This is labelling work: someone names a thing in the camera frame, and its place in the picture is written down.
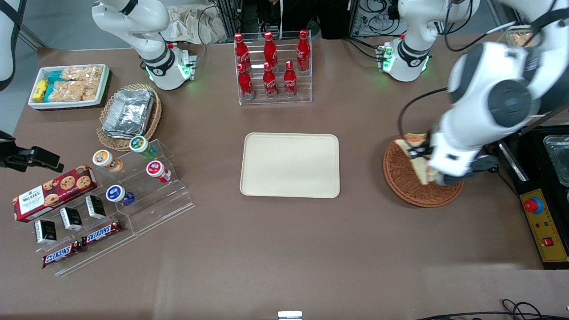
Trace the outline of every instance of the red switch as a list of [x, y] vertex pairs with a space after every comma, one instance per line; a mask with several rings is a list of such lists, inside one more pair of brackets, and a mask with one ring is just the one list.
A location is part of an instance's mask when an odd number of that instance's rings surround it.
[[543, 211], [543, 203], [541, 200], [539, 200], [539, 198], [535, 196], [532, 196], [528, 200], [524, 201], [523, 207], [525, 210], [528, 210], [529, 212], [536, 215], [540, 214]]
[[543, 238], [543, 245], [546, 247], [550, 247], [553, 245], [553, 239], [552, 238]]

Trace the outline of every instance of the acrylic bottle rack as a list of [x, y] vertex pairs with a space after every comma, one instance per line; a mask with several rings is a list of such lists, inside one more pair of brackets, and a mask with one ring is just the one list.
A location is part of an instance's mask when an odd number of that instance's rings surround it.
[[[265, 95], [265, 86], [263, 84], [263, 63], [265, 63], [265, 55], [263, 48], [265, 46], [265, 39], [261, 33], [243, 34], [243, 41], [249, 49], [249, 57], [251, 58], [251, 82], [255, 90], [255, 98], [246, 100], [241, 96], [239, 83], [237, 82], [237, 96], [239, 97], [240, 105], [255, 105], [255, 104], [281, 104], [291, 102], [312, 102], [312, 35], [308, 31], [308, 45], [310, 46], [310, 68], [306, 72], [300, 72], [297, 69], [296, 47], [298, 45], [299, 36], [298, 31], [274, 32], [273, 41], [277, 45], [277, 57], [279, 61], [279, 71], [275, 73], [277, 77], [277, 91], [278, 96], [274, 99], [269, 99]], [[235, 57], [235, 73], [237, 71], [237, 57]], [[296, 72], [296, 88], [297, 94], [294, 98], [288, 98], [285, 95], [285, 81], [283, 75], [285, 74], [286, 61], [292, 61], [295, 66]]]
[[[54, 244], [36, 244], [38, 269], [42, 266], [43, 256], [62, 249], [74, 241], [80, 242], [82, 237], [102, 228], [113, 220], [120, 220], [123, 230], [112, 233], [100, 241], [95, 241], [86, 246], [82, 252], [49, 264], [44, 270], [38, 272], [52, 272], [55, 276], [66, 276], [194, 207], [188, 190], [178, 180], [172, 165], [171, 160], [174, 155], [159, 140], [151, 141], [150, 145], [156, 148], [154, 160], [161, 161], [165, 168], [170, 170], [170, 181], [162, 183], [158, 179], [150, 177], [146, 173], [146, 165], [152, 160], [146, 160], [134, 152], [118, 157], [124, 164], [119, 173], [113, 174], [105, 168], [96, 168], [95, 176], [99, 186], [95, 190], [38, 218], [55, 222], [58, 239]], [[113, 184], [120, 184], [132, 192], [135, 196], [135, 202], [124, 207], [120, 203], [108, 201], [105, 197], [106, 189]], [[102, 199], [106, 212], [105, 218], [97, 220], [89, 216], [85, 204], [87, 195], [95, 195]], [[63, 227], [59, 215], [59, 209], [63, 207], [74, 208], [79, 211], [83, 222], [82, 229], [73, 231]], [[25, 227], [31, 228], [32, 233], [34, 233], [33, 222], [25, 225]]]

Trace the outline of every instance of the table surface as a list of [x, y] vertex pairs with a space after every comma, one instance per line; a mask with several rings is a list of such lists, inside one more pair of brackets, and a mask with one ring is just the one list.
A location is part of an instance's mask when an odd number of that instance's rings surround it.
[[[348, 43], [316, 40], [314, 101], [247, 109], [237, 101], [233, 47], [208, 47], [196, 80], [159, 91], [155, 134], [175, 153], [196, 207], [68, 277], [40, 269], [29, 228], [15, 229], [11, 214], [14, 196], [56, 174], [0, 170], [1, 317], [274, 319], [303, 310], [305, 319], [414, 319], [500, 310], [501, 298], [567, 316], [569, 272], [541, 270], [519, 200], [498, 176], [480, 174], [436, 209], [406, 204], [387, 186], [381, 161], [399, 110], [445, 87], [459, 56], [442, 39], [432, 52], [418, 80], [399, 83]], [[40, 66], [86, 63], [111, 68], [110, 92], [151, 84], [134, 50], [40, 50]], [[431, 96], [409, 110], [404, 128], [426, 130], [448, 108], [447, 95]], [[101, 147], [100, 111], [26, 107], [18, 145], [59, 154], [66, 168], [89, 164]], [[242, 195], [250, 132], [336, 135], [340, 195]]]

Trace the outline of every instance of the yellow snack box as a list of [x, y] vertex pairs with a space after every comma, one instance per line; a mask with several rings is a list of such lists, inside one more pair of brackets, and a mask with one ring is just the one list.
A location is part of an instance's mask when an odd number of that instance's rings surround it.
[[48, 85], [49, 83], [46, 79], [39, 80], [39, 83], [34, 90], [34, 94], [32, 95], [32, 100], [35, 102], [43, 102], [43, 97], [46, 95]]

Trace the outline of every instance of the coca-cola bottle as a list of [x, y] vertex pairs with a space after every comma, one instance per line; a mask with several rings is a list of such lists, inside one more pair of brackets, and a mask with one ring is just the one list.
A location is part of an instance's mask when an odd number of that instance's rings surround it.
[[271, 31], [265, 32], [265, 61], [271, 64], [273, 72], [279, 72], [279, 61], [277, 59], [277, 45], [273, 41], [273, 33]]
[[239, 32], [235, 34], [235, 55], [237, 57], [237, 64], [242, 63], [245, 65], [247, 72], [251, 71], [251, 58], [249, 57], [249, 49], [243, 43], [243, 35]]
[[239, 82], [239, 88], [241, 88], [241, 96], [245, 100], [252, 100], [255, 98], [255, 90], [253, 90], [253, 84], [251, 83], [251, 76], [246, 72], [247, 68], [245, 64], [240, 63], [237, 65], [237, 71], [239, 75], [237, 76], [237, 81]]
[[270, 63], [265, 62], [263, 65], [265, 73], [263, 73], [263, 82], [265, 83], [265, 94], [267, 98], [274, 99], [277, 97], [277, 78], [273, 73], [273, 68]]
[[285, 64], [286, 71], [284, 72], [284, 93], [287, 98], [296, 97], [296, 74], [294, 73], [294, 65], [292, 61], [287, 61]]
[[310, 45], [308, 44], [308, 31], [300, 31], [300, 41], [296, 47], [298, 71], [307, 72], [310, 69]]

